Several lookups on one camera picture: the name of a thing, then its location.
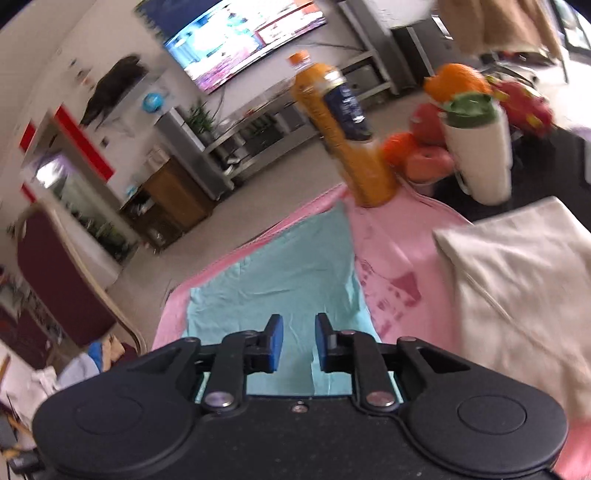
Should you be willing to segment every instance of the light blue cloth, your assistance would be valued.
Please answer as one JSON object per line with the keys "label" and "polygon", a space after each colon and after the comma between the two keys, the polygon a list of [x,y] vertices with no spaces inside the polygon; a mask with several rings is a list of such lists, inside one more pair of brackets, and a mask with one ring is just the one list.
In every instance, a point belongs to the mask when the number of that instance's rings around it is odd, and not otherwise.
{"label": "light blue cloth", "polygon": [[351,393],[348,374],[320,370],[314,318],[326,312],[335,330],[379,337],[355,274],[343,205],[305,219],[205,285],[191,290],[187,329],[204,345],[229,333],[261,331],[283,316],[284,340],[276,373],[248,376],[247,392],[261,395]]}

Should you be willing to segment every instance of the beige cloth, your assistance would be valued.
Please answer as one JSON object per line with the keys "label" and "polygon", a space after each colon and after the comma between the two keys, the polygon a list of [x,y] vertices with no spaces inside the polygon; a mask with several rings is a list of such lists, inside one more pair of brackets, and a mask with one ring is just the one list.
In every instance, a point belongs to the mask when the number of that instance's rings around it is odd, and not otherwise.
{"label": "beige cloth", "polygon": [[545,47],[562,58],[556,31],[540,0],[439,0],[439,15],[466,54]]}
{"label": "beige cloth", "polygon": [[555,197],[437,231],[462,355],[591,419],[591,233]]}

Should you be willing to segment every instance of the wooden cabinet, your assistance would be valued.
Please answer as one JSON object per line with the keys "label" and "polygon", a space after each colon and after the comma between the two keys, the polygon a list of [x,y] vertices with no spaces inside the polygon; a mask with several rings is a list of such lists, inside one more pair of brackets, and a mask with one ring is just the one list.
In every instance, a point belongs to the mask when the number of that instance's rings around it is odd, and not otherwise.
{"label": "wooden cabinet", "polygon": [[122,213],[161,250],[207,218],[214,206],[173,157],[125,203]]}

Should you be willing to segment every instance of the wall-mounted tv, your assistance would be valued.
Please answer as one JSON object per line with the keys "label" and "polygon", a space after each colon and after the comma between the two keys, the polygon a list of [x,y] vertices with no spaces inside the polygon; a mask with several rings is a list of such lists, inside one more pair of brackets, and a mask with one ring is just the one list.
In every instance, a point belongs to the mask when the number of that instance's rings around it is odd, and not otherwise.
{"label": "wall-mounted tv", "polygon": [[326,23],[309,0],[144,0],[136,10],[206,93]]}

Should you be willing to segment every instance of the orange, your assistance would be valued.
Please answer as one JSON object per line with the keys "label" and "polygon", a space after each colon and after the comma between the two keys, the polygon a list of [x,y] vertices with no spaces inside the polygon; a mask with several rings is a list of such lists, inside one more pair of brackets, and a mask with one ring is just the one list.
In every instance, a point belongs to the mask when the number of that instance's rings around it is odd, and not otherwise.
{"label": "orange", "polygon": [[384,160],[402,170],[406,159],[419,149],[419,143],[411,132],[394,134],[382,144]]}
{"label": "orange", "polygon": [[423,89],[440,103],[452,100],[458,93],[492,93],[484,75],[461,63],[448,63],[439,68],[437,75],[425,79]]}

